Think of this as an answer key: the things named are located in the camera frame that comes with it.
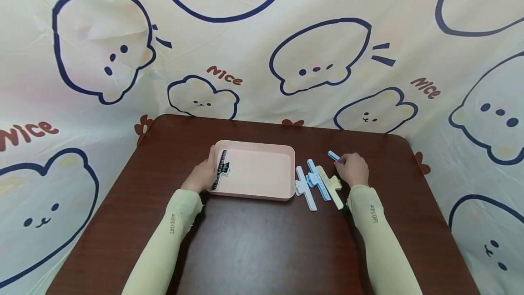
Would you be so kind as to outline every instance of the pink tray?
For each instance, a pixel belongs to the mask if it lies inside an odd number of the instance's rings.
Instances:
[[[268,143],[220,140],[217,161],[227,150],[231,171],[222,175],[214,195],[287,201],[294,195],[294,150]]]

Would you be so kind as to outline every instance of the arm sleeve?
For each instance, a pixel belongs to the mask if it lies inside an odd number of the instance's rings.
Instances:
[[[421,295],[402,247],[386,221],[375,189],[355,185],[348,207],[366,247],[368,275],[376,295]]]
[[[178,189],[162,221],[138,258],[122,295],[165,295],[175,270],[180,242],[202,211],[200,196]]]

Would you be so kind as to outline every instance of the wooden table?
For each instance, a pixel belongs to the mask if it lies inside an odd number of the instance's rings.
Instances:
[[[328,150],[361,154],[424,295],[478,295],[406,140],[394,135],[163,115],[132,155],[49,295],[120,294],[173,192],[221,139],[286,144],[334,174]],[[344,185],[343,198],[348,186]],[[168,294],[361,295],[348,216],[303,197],[288,202],[204,196]]]

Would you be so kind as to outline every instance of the hand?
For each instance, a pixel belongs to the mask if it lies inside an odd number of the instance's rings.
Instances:
[[[217,179],[217,156],[215,146],[211,146],[209,157],[193,168],[180,189],[192,190],[197,194],[204,190],[209,190]]]
[[[368,186],[369,169],[366,161],[358,154],[344,154],[335,162],[338,175],[349,187],[362,184]]]

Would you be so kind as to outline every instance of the beige clip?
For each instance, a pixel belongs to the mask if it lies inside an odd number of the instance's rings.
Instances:
[[[344,204],[340,200],[340,197],[338,197],[337,191],[342,189],[342,185],[340,184],[340,181],[338,180],[336,175],[333,175],[333,177],[328,178],[328,175],[325,173],[324,168],[322,168],[320,165],[317,165],[317,171],[318,174],[320,174],[320,178],[324,182],[324,185],[327,188],[327,191],[329,192],[329,195],[333,199],[333,202],[337,206],[337,209],[342,209],[344,207]]]

